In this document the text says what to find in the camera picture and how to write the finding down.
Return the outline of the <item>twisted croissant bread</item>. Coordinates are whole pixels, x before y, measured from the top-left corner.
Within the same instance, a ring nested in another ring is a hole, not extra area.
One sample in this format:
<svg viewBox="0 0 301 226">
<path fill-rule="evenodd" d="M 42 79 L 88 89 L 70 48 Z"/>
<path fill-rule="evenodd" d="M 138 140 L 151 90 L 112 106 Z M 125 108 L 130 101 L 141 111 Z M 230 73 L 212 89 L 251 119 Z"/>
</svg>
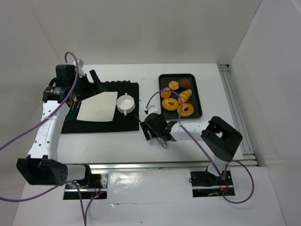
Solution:
<svg viewBox="0 0 301 226">
<path fill-rule="evenodd" d="M 186 103 L 190 99 L 191 95 L 192 95 L 192 90 L 191 89 L 187 89 L 185 91 L 182 91 L 179 94 L 179 96 L 180 96 L 179 99 L 178 99 L 179 104 L 180 103 L 183 103 L 183 104 Z"/>
</svg>

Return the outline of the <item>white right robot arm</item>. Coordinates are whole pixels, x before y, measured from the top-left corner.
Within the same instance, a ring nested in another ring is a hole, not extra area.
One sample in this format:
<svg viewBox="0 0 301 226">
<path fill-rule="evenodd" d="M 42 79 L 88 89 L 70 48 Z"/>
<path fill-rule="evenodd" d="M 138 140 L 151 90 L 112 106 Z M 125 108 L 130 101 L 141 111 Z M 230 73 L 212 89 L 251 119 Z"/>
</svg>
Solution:
<svg viewBox="0 0 301 226">
<path fill-rule="evenodd" d="M 140 123 L 146 140 L 160 138 L 166 142 L 192 140 L 210 161 L 208 174 L 226 178 L 226 169 L 233 160 L 243 136 L 218 116 L 208 122 L 167 122 L 162 114 L 151 113 Z"/>
</svg>

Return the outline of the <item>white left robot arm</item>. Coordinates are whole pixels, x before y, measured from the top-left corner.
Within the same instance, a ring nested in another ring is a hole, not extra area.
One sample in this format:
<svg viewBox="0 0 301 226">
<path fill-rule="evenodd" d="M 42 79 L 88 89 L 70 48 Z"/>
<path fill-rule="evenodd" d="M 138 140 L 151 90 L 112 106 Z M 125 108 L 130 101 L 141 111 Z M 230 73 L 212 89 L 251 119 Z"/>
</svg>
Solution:
<svg viewBox="0 0 301 226">
<path fill-rule="evenodd" d="M 25 158 L 19 158 L 16 167 L 30 185 L 63 186 L 76 181 L 88 187 L 93 180 L 88 165 L 66 165 L 58 161 L 58 143 L 70 106 L 75 100 L 84 100 L 99 92 L 98 79 L 92 83 L 83 72 L 82 63 L 76 66 L 57 65 L 56 77 L 43 92 L 41 125 Z"/>
</svg>

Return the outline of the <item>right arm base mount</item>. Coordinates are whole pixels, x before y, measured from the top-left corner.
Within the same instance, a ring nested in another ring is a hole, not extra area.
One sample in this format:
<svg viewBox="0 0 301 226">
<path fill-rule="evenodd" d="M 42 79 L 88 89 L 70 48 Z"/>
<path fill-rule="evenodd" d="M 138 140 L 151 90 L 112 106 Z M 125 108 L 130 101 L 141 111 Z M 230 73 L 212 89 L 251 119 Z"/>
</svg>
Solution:
<svg viewBox="0 0 301 226">
<path fill-rule="evenodd" d="M 226 171 L 225 180 L 209 174 L 207 171 L 191 171 L 189 182 L 192 186 L 193 198 L 217 197 L 222 196 L 223 192 L 226 196 L 235 196 L 233 180 L 229 170 Z"/>
</svg>

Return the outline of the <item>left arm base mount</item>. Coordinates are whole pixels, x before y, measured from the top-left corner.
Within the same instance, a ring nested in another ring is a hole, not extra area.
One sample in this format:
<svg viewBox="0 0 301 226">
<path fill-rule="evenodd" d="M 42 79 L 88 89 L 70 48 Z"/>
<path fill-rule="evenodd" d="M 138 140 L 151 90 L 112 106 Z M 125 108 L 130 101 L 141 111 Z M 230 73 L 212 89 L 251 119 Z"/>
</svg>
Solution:
<svg viewBox="0 0 301 226">
<path fill-rule="evenodd" d="M 64 188 L 64 200 L 79 200 L 78 187 L 83 200 L 94 198 L 96 200 L 107 199 L 108 173 L 89 174 L 87 180 L 66 183 Z"/>
</svg>

